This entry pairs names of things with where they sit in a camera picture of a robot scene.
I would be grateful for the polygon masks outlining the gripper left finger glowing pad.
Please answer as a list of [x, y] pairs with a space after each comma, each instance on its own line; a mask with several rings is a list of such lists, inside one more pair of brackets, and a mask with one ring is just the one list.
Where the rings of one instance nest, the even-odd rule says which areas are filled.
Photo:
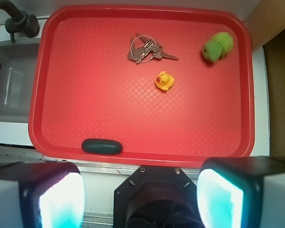
[[0, 162], [0, 228], [79, 228], [86, 186], [71, 162]]

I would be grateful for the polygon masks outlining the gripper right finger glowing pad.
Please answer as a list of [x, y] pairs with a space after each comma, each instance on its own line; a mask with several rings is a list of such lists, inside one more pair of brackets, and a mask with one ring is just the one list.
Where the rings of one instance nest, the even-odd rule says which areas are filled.
[[207, 228], [285, 228], [285, 157], [206, 159], [197, 205]]

